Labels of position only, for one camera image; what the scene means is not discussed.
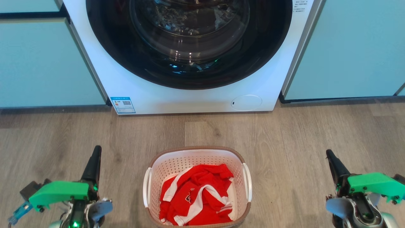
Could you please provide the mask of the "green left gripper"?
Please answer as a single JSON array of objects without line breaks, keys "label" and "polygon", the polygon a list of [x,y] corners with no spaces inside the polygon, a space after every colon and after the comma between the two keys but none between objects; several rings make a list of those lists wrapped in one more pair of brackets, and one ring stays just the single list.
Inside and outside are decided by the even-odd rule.
[{"label": "green left gripper", "polygon": [[113,211],[111,199],[101,199],[98,193],[102,147],[94,147],[81,180],[83,182],[53,181],[43,185],[28,201],[37,211],[55,203],[66,202],[68,211],[61,228],[99,228],[105,216]]}]

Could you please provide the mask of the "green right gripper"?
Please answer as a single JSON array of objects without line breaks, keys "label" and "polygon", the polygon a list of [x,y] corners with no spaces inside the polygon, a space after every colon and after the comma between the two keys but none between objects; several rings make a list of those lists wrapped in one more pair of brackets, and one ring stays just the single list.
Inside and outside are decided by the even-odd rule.
[{"label": "green right gripper", "polygon": [[392,214],[378,209],[385,197],[394,205],[404,200],[404,177],[380,172],[351,175],[331,149],[326,150],[336,195],[326,197],[326,210],[335,228],[398,228]]}]

